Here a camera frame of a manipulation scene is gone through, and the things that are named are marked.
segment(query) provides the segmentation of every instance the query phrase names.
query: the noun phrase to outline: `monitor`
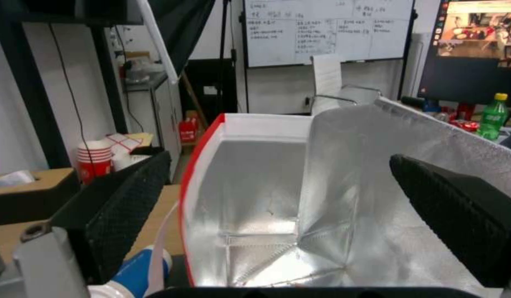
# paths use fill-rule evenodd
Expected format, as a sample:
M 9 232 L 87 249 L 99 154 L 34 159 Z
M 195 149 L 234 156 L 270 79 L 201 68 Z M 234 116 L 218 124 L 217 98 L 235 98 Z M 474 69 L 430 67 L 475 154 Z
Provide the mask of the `monitor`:
M 511 0 L 441 0 L 418 96 L 511 106 Z

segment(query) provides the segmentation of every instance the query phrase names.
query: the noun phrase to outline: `wall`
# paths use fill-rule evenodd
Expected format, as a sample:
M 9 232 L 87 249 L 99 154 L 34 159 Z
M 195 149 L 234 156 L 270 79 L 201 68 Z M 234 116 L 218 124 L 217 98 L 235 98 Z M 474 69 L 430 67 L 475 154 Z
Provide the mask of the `wall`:
M 0 46 L 0 173 L 24 168 L 47 164 Z
M 440 0 L 416 0 L 416 10 L 419 18 L 416 20 L 413 32 L 426 33 L 432 30 L 439 2 Z M 240 15 L 242 11 L 242 1 L 232 1 L 231 4 L 233 6 L 233 27 L 235 45 L 238 51 L 237 57 L 242 59 L 242 27 L 236 22 L 236 16 Z M 397 60 L 342 65 L 344 83 L 376 87 L 390 98 L 396 97 L 400 71 L 401 62 Z M 410 68 L 406 80 L 413 80 L 415 76 L 420 76 L 419 71 L 418 67 Z M 248 70 L 250 113 L 305 112 L 304 99 L 306 96 L 314 94 L 311 72 L 310 66 Z M 246 111 L 242 61 L 237 63 L 237 92 L 241 107 Z
M 77 100 L 86 139 L 115 131 L 89 28 L 54 25 Z M 66 150 L 75 160 L 81 141 L 70 91 L 47 24 L 25 23 L 24 29 L 42 76 Z M 47 168 L 38 138 L 0 46 L 0 173 Z

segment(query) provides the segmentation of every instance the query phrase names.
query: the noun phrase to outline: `red box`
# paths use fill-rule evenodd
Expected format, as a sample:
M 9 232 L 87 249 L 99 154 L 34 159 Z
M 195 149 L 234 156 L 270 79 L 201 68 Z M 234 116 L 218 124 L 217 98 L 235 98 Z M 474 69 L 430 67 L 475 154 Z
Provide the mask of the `red box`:
M 187 118 L 185 121 L 178 124 L 180 141 L 182 141 L 182 143 L 193 143 L 197 141 L 197 123 L 197 118 Z

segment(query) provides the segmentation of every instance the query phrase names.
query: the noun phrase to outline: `black cloth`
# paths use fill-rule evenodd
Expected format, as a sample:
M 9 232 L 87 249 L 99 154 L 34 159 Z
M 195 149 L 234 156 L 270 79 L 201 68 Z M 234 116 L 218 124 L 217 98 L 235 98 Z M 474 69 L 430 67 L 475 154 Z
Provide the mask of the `black cloth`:
M 180 75 L 204 30 L 215 0 L 148 1 L 176 73 Z

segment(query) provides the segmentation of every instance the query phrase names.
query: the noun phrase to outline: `black cable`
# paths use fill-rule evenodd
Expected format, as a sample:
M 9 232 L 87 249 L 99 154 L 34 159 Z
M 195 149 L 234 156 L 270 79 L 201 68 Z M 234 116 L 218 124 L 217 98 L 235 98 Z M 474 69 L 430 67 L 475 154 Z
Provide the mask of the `black cable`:
M 62 58 L 62 52 L 60 51 L 60 46 L 58 45 L 57 36 L 55 36 L 55 32 L 53 31 L 53 25 L 48 23 L 49 31 L 51 32 L 51 36 L 53 37 L 53 41 L 55 42 L 55 46 L 57 47 L 58 57 L 60 59 L 60 66 L 62 67 L 62 72 L 64 73 L 64 79 L 66 79 L 66 84 L 68 85 L 68 89 L 70 90 L 70 95 L 72 96 L 73 107 L 75 108 L 75 113 L 77 114 L 77 120 L 79 120 L 79 129 L 81 130 L 81 139 L 84 143 L 84 146 L 88 152 L 88 158 L 90 160 L 90 165 L 92 166 L 93 177 L 96 178 L 95 168 L 93 166 L 93 159 L 90 151 L 88 149 L 88 144 L 84 138 L 84 130 L 83 130 L 83 121 L 81 119 L 81 115 L 79 114 L 79 109 L 77 107 L 77 102 L 75 100 L 75 95 L 73 94 L 72 85 L 70 85 L 70 79 L 68 79 L 68 73 L 66 72 L 66 66 L 64 65 L 64 59 Z
M 127 111 L 128 111 L 128 114 L 130 115 L 130 117 L 132 119 L 134 119 L 134 121 L 136 121 L 136 123 L 138 123 L 142 132 L 145 132 L 142 124 L 138 121 L 138 119 L 136 119 L 136 117 L 134 117 L 134 114 L 132 114 L 132 111 L 130 111 L 130 103 L 128 100 L 128 91 L 127 91 L 127 82 L 125 81 L 126 77 L 127 77 L 127 75 L 126 75 L 127 70 L 125 69 L 127 67 L 127 54 L 125 53 L 125 45 L 123 44 L 123 39 L 121 38 L 121 35 L 119 34 L 118 27 L 114 26 L 114 28 L 116 29 L 116 35 L 118 36 L 119 42 L 121 43 L 121 49 L 123 50 L 123 58 L 125 59 L 125 62 L 123 63 L 123 71 L 125 72 L 125 78 L 123 79 L 123 93 L 125 93 L 125 100 L 127 100 Z

